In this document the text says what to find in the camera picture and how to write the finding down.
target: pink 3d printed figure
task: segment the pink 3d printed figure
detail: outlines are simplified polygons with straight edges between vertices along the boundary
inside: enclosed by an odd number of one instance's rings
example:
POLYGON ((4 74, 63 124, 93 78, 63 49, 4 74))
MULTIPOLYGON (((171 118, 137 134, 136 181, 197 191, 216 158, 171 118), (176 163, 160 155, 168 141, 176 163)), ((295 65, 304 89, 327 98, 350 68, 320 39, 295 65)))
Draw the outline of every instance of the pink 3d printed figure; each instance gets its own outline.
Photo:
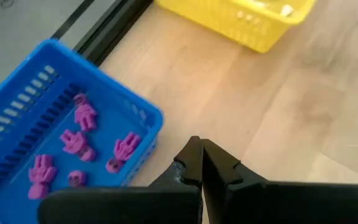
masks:
POLYGON ((60 139, 66 144, 63 151, 69 154, 76 154, 82 161, 86 162, 95 158, 96 153, 89 147, 83 133, 77 132, 74 134, 70 130, 65 130, 60 139))
POLYGON ((41 199, 49 193, 49 183, 55 178, 57 169, 53 167, 53 157, 37 155, 34 168, 29 170, 29 179, 33 183, 29 190, 29 199, 41 199))
POLYGON ((90 105, 85 94, 80 93, 74 96, 75 105, 77 108, 74 113, 74 122, 80 124, 82 131, 91 131, 96 129, 96 123, 94 117, 98 113, 90 105))
POLYGON ((129 133, 125 140, 117 139, 114 146, 115 158, 108 160, 106 164, 107 171, 113 173, 119 172, 125 162, 131 158, 141 140, 140 136, 134 133, 129 133))
POLYGON ((80 170, 74 170, 68 175, 68 185, 82 187, 86 183, 86 174, 80 170))

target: blue basket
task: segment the blue basket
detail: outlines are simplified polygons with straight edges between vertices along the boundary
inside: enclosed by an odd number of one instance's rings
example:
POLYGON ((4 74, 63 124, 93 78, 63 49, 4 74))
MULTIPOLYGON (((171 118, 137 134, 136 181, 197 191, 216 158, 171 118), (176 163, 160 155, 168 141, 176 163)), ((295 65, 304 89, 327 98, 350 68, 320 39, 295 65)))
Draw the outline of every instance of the blue basket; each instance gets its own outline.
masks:
POLYGON ((54 158, 58 173, 51 191, 67 188, 69 172, 77 169, 88 174, 88 186, 127 185, 155 149, 162 120, 155 106, 56 40, 41 43, 0 85, 0 222, 37 223, 40 200, 27 197, 37 154, 54 158), (72 101, 79 92, 99 113, 97 130, 86 133, 98 152, 94 162, 63 152, 59 139, 65 129, 80 130, 72 101), (114 143, 130 131, 142 142, 120 172, 110 174, 105 165, 114 143))

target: wood grain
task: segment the wood grain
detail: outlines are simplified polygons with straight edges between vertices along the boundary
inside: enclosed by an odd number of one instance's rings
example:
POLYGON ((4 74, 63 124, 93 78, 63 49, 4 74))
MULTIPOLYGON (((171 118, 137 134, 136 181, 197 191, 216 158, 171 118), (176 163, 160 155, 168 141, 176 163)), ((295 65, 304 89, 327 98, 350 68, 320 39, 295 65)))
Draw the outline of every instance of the wood grain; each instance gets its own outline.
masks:
POLYGON ((358 183, 358 1, 319 1, 263 55, 153 5, 101 68, 165 114, 134 185, 192 135, 269 179, 358 183))

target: yellow basket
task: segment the yellow basket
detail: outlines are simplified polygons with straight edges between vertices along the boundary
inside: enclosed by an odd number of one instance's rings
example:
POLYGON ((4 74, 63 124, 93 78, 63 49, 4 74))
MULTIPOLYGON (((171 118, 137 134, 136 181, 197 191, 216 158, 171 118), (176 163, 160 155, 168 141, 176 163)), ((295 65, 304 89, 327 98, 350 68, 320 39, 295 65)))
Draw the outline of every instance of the yellow basket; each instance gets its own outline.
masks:
POLYGON ((209 27, 260 53, 308 15, 315 0, 156 0, 162 7, 209 27), (290 5, 290 16, 281 16, 290 5))

